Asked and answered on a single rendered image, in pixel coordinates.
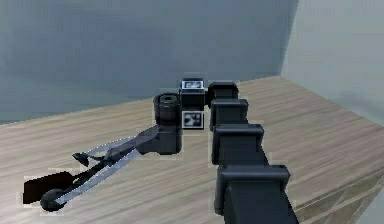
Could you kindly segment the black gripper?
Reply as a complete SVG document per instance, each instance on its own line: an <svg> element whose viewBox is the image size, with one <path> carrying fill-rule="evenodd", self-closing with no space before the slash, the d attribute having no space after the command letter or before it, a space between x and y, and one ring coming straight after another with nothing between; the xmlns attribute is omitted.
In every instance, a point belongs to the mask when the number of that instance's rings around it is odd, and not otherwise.
<svg viewBox="0 0 384 224"><path fill-rule="evenodd" d="M158 153L172 155L182 148L181 103L177 93L162 93L154 97L156 125L136 136L121 138L72 157L88 167L92 159L97 165L86 171L67 189L53 189L44 193L41 207L48 212L62 209L67 202L89 191L113 175L139 155Z"/></svg>

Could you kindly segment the black food turner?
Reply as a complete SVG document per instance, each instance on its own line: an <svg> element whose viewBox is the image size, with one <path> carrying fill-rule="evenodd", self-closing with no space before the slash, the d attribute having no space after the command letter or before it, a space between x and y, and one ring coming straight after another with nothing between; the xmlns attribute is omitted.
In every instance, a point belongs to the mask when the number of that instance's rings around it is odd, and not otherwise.
<svg viewBox="0 0 384 224"><path fill-rule="evenodd" d="M67 189L72 185L73 180L74 176L67 171L28 180L23 185L23 203L31 204L39 201L52 189Z"/></svg>

